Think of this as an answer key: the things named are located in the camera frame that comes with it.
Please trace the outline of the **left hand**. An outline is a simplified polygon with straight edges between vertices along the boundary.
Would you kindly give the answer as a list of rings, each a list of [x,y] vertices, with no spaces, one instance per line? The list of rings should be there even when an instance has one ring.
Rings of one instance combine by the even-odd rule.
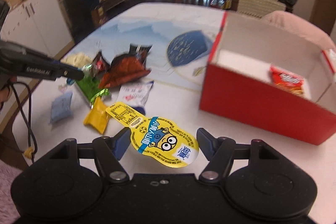
[[[11,81],[12,83],[16,82],[16,81],[17,81],[17,77],[16,77],[16,76],[12,76],[12,77],[10,78],[10,81]],[[5,103],[5,102],[7,102],[7,101],[9,100],[10,96],[11,96],[11,93],[12,93],[11,88],[9,88],[9,87],[4,87],[4,88],[1,90],[1,92],[0,92],[0,102],[1,102],[1,103]]]

